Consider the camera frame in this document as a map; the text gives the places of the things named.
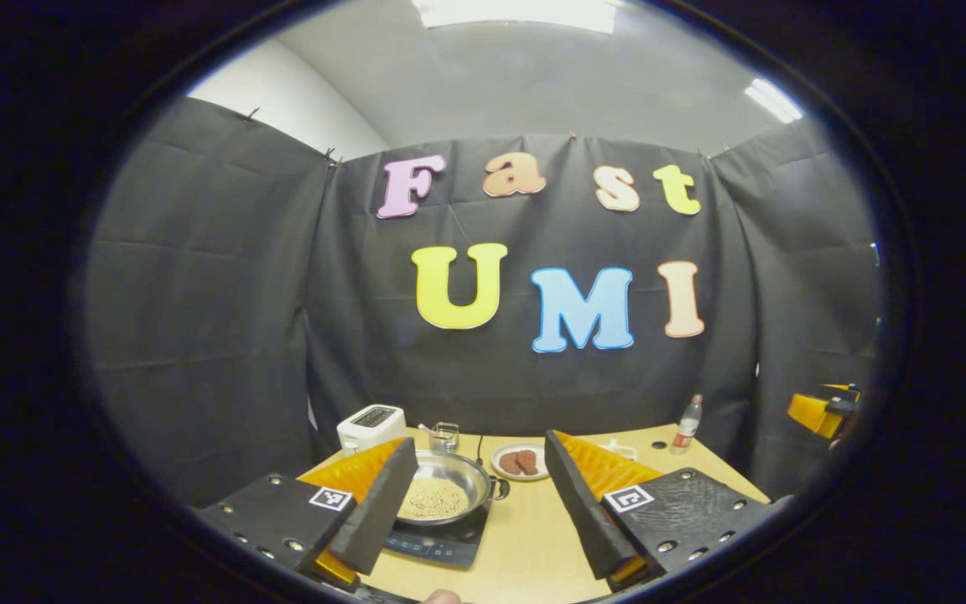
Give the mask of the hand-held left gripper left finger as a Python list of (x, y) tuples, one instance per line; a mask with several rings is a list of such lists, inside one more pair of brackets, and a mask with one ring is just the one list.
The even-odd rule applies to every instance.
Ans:
[(198, 515), (253, 557), (353, 592), (378, 562), (417, 469), (413, 437), (396, 437), (298, 478), (268, 473)]

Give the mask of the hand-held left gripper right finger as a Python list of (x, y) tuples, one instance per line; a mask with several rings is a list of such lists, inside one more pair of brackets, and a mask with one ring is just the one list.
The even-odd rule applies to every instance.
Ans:
[(613, 592), (728, 553), (790, 502), (756, 501), (694, 467), (649, 469), (556, 430), (544, 461), (591, 572)]

